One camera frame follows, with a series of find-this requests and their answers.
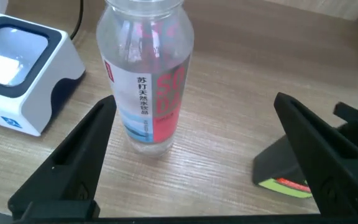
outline wooden table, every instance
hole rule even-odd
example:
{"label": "wooden table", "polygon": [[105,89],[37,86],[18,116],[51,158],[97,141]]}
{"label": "wooden table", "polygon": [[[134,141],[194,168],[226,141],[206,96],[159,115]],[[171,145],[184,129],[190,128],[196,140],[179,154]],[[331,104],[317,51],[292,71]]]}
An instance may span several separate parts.
{"label": "wooden table", "polygon": [[[101,217],[317,212],[254,186],[252,160],[284,134],[273,108],[283,91],[332,125],[344,101],[358,107],[358,36],[353,23],[263,1],[186,3],[196,41],[173,149],[136,154],[114,123],[96,200]],[[85,2],[74,41],[87,73],[41,138],[0,127],[0,211],[77,122],[111,94],[96,45],[103,1]],[[11,1],[8,14],[72,31],[76,0]]]}

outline blue logo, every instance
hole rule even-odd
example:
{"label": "blue logo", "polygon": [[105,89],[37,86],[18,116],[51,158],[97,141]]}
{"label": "blue logo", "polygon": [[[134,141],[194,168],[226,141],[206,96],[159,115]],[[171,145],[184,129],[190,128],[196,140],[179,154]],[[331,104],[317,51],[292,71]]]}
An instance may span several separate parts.
{"label": "blue logo", "polygon": [[15,126],[17,128],[22,128],[22,126],[19,125],[19,123],[11,118],[5,118],[4,116],[1,116],[4,121],[6,121],[7,124],[11,126]]}

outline white device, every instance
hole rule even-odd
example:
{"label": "white device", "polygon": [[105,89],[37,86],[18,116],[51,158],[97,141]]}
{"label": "white device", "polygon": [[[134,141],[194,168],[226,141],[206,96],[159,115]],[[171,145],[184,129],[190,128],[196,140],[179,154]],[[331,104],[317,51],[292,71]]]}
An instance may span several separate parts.
{"label": "white device", "polygon": [[68,34],[0,14],[0,125],[40,136],[85,66]]}

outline plastic water bottle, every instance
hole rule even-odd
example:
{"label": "plastic water bottle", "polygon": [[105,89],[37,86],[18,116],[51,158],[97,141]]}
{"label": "plastic water bottle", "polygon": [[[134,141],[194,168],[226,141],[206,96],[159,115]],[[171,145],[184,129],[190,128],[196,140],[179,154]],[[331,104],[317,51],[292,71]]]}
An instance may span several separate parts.
{"label": "plastic water bottle", "polygon": [[96,38],[130,144],[172,146],[194,44],[183,0],[106,0]]}

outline bottle neck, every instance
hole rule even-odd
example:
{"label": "bottle neck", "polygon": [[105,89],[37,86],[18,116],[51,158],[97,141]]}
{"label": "bottle neck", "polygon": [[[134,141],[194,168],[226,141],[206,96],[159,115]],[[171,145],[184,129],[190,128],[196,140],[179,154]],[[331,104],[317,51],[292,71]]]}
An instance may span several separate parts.
{"label": "bottle neck", "polygon": [[120,14],[139,19],[161,19],[177,11],[184,0],[106,0]]}

